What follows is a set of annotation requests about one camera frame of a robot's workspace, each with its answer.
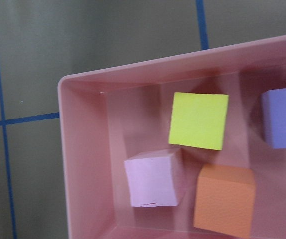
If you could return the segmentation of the pink plastic bin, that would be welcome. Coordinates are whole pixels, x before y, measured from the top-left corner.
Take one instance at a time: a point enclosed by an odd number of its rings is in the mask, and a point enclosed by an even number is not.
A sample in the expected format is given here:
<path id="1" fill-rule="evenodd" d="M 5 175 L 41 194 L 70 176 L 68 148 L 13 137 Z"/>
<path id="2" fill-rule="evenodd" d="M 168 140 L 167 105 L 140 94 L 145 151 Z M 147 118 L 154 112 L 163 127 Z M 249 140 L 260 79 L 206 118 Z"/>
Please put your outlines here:
<path id="1" fill-rule="evenodd" d="M 202 163 L 250 167 L 251 238 L 286 239 L 286 149 L 264 142 L 261 94 L 286 88 L 286 35 L 68 75 L 58 85 L 71 239 L 221 239 L 193 226 Z M 133 208 L 123 161 L 169 148 L 174 92 L 229 95 L 222 151 L 184 149 L 177 207 Z"/>

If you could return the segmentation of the yellow foam block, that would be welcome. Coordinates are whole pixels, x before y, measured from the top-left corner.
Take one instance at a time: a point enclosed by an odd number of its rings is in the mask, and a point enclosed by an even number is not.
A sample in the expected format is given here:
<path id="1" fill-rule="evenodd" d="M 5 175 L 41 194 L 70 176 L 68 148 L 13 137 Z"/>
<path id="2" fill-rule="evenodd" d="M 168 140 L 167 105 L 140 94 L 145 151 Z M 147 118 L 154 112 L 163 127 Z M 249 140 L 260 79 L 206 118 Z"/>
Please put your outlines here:
<path id="1" fill-rule="evenodd" d="M 220 151 L 229 96 L 175 92 L 168 143 Z"/>

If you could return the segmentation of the pink foam block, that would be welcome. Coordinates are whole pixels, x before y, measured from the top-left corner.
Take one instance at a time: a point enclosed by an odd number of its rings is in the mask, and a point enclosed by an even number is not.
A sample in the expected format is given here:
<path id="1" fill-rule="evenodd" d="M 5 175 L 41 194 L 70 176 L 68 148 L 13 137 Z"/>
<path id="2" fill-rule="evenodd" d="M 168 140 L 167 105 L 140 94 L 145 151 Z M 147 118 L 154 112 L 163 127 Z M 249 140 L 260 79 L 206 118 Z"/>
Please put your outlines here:
<path id="1" fill-rule="evenodd" d="M 180 148 L 139 153 L 124 161 L 132 207 L 177 206 L 186 191 Z"/>

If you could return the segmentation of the orange foam block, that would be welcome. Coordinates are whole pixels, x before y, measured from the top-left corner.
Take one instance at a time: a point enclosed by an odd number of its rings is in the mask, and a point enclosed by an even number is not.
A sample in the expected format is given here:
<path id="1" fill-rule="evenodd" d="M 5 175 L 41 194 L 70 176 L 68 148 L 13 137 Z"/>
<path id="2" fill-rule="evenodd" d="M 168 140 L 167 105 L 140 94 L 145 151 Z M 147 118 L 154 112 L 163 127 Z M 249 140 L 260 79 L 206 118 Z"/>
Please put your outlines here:
<path id="1" fill-rule="evenodd" d="M 205 164 L 197 179 L 193 226 L 248 239 L 255 195 L 251 169 Z"/>

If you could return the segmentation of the purple foam block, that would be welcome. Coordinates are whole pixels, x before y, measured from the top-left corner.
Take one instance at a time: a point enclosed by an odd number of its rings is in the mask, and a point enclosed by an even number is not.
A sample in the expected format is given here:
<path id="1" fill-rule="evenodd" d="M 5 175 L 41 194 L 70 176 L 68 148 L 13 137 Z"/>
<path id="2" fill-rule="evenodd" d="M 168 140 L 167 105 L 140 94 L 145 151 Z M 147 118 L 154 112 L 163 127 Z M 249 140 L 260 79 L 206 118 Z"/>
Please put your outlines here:
<path id="1" fill-rule="evenodd" d="M 262 110 L 266 143 L 273 149 L 286 148 L 286 88 L 264 92 Z"/>

